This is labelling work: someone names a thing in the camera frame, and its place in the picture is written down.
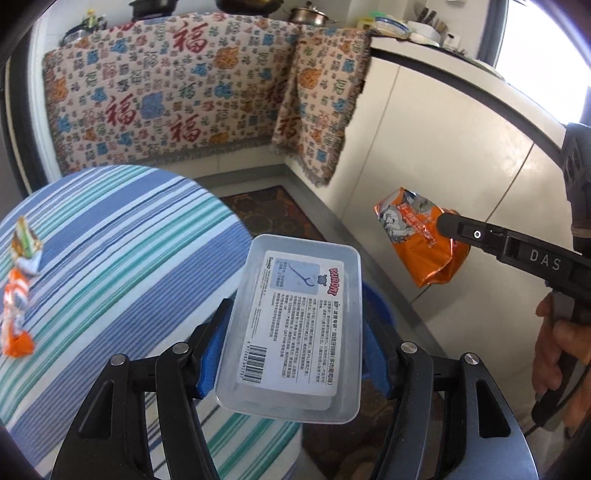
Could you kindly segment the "person's right hand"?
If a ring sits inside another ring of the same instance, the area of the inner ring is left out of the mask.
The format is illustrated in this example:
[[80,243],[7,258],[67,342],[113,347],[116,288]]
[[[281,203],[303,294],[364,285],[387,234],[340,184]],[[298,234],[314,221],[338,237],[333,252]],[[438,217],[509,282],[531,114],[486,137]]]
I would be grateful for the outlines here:
[[[553,297],[548,294],[537,306],[536,315],[543,319],[535,345],[532,385],[544,395],[557,390],[562,382],[558,360],[568,353],[585,365],[590,364],[590,326],[576,325],[568,320],[552,322]],[[562,420],[570,434],[582,425],[590,409],[590,374],[563,410]]]

